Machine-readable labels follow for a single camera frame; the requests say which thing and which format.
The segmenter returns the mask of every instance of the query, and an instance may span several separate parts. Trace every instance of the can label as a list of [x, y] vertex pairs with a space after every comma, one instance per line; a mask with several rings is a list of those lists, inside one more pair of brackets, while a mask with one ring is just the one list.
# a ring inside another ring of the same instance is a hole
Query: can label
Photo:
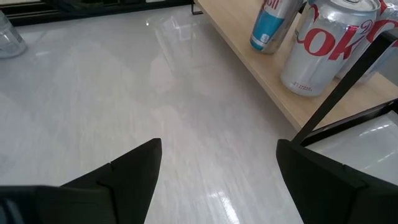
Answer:
[[279, 5], [280, 0], [268, 0], [262, 5], [250, 38], [250, 43], [255, 49], [263, 50], [285, 20], [275, 16], [278, 14]]

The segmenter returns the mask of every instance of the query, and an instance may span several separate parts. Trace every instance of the red lettering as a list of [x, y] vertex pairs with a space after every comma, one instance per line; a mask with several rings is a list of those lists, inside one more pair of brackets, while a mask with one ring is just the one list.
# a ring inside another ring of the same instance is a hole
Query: red lettering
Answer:
[[312, 4], [310, 9], [313, 8], [313, 21], [315, 22], [316, 19], [318, 19], [319, 16], [319, 10], [318, 10], [318, 6], [316, 4]]
[[278, 4], [279, 0], [267, 0], [267, 5], [273, 9], [276, 9], [278, 7]]
[[380, 0], [380, 15], [383, 14], [383, 12], [387, 9], [387, 4], [384, 2], [384, 0]]
[[[325, 41], [323, 41], [323, 44], [319, 48], [318, 51], [311, 52], [310, 51], [311, 43], [312, 43], [313, 39], [315, 38], [315, 36], [321, 32], [325, 34]], [[333, 47], [335, 46], [336, 40], [331, 33], [327, 32], [323, 29], [315, 28], [315, 29], [310, 30], [306, 34], [304, 40], [299, 40], [299, 37], [297, 37], [297, 42], [299, 44], [304, 43], [304, 49], [311, 55], [325, 56], [333, 49]]]
[[387, 19], [376, 21], [374, 23], [374, 26], [371, 29], [371, 31], [367, 34], [366, 39], [370, 43], [373, 42], [374, 39], [379, 35], [379, 31], [381, 30], [381, 28], [384, 27], [386, 24], [393, 24], [394, 28], [398, 27], [398, 22], [397, 21], [391, 21], [391, 20], [387, 20]]
[[343, 60], [345, 60], [351, 55], [353, 46], [356, 45], [359, 41], [361, 41], [365, 37], [365, 36], [362, 36], [358, 40], [355, 40], [352, 44], [348, 45], [348, 43], [354, 37], [357, 30], [358, 30], [358, 26], [349, 26], [348, 27], [348, 30], [345, 32], [344, 36], [338, 42], [336, 48], [332, 51], [331, 55], [329, 56], [329, 60], [337, 60], [337, 58], [340, 56], [340, 54], [344, 54]]

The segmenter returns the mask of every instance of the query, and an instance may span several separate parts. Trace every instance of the red bull can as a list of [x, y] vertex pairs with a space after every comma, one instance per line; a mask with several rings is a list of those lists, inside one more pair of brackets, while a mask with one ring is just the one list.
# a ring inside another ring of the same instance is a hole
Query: red bull can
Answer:
[[[347, 74], [379, 34], [398, 27], [398, 0], [380, 0], [380, 3], [380, 14], [373, 28], [366, 38], [355, 48], [352, 57], [337, 73], [337, 78], [343, 78]], [[370, 78], [371, 77], [363, 75], [357, 83], [366, 83]]]
[[265, 54], [278, 50], [303, 0], [265, 0], [250, 38], [251, 45]]
[[282, 83], [302, 96], [318, 96], [371, 30], [378, 0], [316, 1], [282, 71]]

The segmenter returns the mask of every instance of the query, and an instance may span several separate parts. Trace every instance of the black metal frame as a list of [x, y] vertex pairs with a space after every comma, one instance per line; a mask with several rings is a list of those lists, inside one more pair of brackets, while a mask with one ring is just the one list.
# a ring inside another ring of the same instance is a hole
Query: black metal frame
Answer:
[[380, 115], [386, 114], [391, 110], [398, 111], [398, 98], [366, 111], [350, 116], [341, 121], [329, 124], [320, 129], [315, 129], [319, 122], [333, 109], [349, 89], [361, 78], [366, 70], [383, 54], [383, 52], [397, 40], [397, 37], [388, 32], [383, 32], [363, 53], [359, 60], [354, 64], [347, 75], [339, 82], [336, 88], [329, 94], [326, 100], [316, 110], [304, 127], [293, 138], [294, 144], [307, 146], [333, 134], [344, 131], [348, 128], [361, 124]]
[[139, 3], [135, 4], [121, 2], [119, 4], [105, 4], [101, 7], [78, 10], [70, 7], [68, 4], [62, 3], [61, 1], [42, 0], [42, 2], [0, 5], [0, 10], [5, 13], [14, 26], [26, 26], [46, 22], [66, 21], [126, 12], [184, 6], [190, 4], [190, 1], [191, 0], [169, 0], [146, 3], [144, 0], [140, 0]]

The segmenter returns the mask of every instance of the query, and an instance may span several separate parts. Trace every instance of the coke logo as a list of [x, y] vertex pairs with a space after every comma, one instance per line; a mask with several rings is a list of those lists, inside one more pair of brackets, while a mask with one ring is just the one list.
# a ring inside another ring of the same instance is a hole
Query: coke logo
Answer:
[[[311, 8], [314, 8], [315, 13], [314, 13], [314, 22], [319, 16], [318, 8], [314, 4], [311, 6]], [[346, 32], [344, 33], [343, 37], [338, 41], [336, 44], [336, 39], [331, 34], [325, 29], [321, 28], [313, 28], [309, 30], [306, 34], [303, 40], [300, 40], [299, 37], [297, 36], [297, 43], [303, 44], [304, 49], [313, 56], [317, 57], [322, 57], [325, 55], [328, 55], [330, 52], [331, 54], [328, 57], [328, 60], [337, 60], [340, 55], [343, 55], [343, 60], [346, 60], [349, 58], [351, 55], [351, 52], [353, 51], [353, 48], [356, 44], [358, 44], [363, 38], [365, 38], [365, 35], [361, 36], [357, 40], [355, 40], [353, 43], [349, 44], [355, 34], [358, 31], [358, 28], [362, 30], [361, 33], [359, 34], [365, 34], [369, 32], [373, 25], [372, 20], [367, 20], [361, 24], [361, 26], [348, 26]], [[310, 47], [315, 39], [316, 36], [322, 35], [325, 37], [325, 40], [323, 41], [321, 47], [318, 50], [311, 51]]]

